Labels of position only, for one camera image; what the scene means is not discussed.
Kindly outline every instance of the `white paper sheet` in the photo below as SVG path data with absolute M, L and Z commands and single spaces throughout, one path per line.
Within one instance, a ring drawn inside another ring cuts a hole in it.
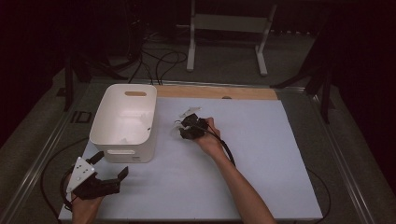
M 237 169 L 259 192 L 277 219 L 321 218 L 318 201 L 280 101 L 158 98 L 159 131 L 148 163 L 94 165 L 98 178 L 130 173 L 119 194 L 106 196 L 98 218 L 117 220 L 231 220 L 240 216 L 215 163 L 192 141 L 172 134 L 189 107 L 213 117 Z M 87 145 L 83 158 L 97 149 Z M 70 219 L 62 210 L 60 219 Z

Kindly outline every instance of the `white plastic bin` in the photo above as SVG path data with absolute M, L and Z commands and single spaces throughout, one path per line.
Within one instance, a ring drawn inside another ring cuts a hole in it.
M 157 89 L 151 85 L 115 84 L 107 88 L 90 140 L 110 162 L 148 162 L 156 144 Z

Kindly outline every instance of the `white metal frame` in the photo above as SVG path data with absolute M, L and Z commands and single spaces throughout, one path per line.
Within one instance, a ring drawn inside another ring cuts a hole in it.
M 267 18 L 255 17 L 235 17 L 221 15 L 207 15 L 195 13 L 195 0 L 191 0 L 191 26 L 190 26 L 190 47 L 187 60 L 187 71 L 194 70 L 195 60 L 195 29 L 239 31 L 262 34 L 262 42 L 256 46 L 257 62 L 260 68 L 260 75 L 267 76 L 262 51 L 270 33 L 272 20 L 276 11 L 276 5 L 272 5 Z

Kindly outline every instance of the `dark background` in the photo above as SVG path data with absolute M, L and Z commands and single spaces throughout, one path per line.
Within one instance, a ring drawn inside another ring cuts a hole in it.
M 111 2 L 115 7 L 122 3 Z M 132 2 L 141 5 L 135 13 L 144 23 L 169 36 L 175 37 L 176 24 L 190 22 L 190 1 Z M 392 165 L 396 160 L 393 131 L 396 125 L 393 90 L 396 6 L 393 2 L 384 1 L 334 2 L 282 2 L 276 11 L 273 29 L 278 35 L 290 31 L 318 36 L 304 66 L 314 66 L 318 59 L 332 64 L 332 84 L 339 87 L 343 100 L 395 192 L 396 177 Z M 106 48 L 106 41 L 92 38 L 98 31 L 95 21 L 92 21 L 89 3 L 0 0 L 3 121 L 0 146 L 50 88 L 52 77 L 63 69 L 67 46 L 78 45 L 91 54 L 100 54 L 101 49 Z M 240 9 L 241 4 L 246 12 Z M 203 12 L 242 13 L 247 16 L 260 16 L 262 10 L 258 8 L 269 9 L 258 1 L 218 1 L 214 4 L 205 0 L 197 8 Z

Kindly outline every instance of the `bin handle cutout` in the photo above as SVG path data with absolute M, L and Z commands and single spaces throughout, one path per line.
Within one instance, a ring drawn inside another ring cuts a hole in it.
M 124 93 L 127 96 L 147 96 L 148 94 L 143 91 L 126 91 Z

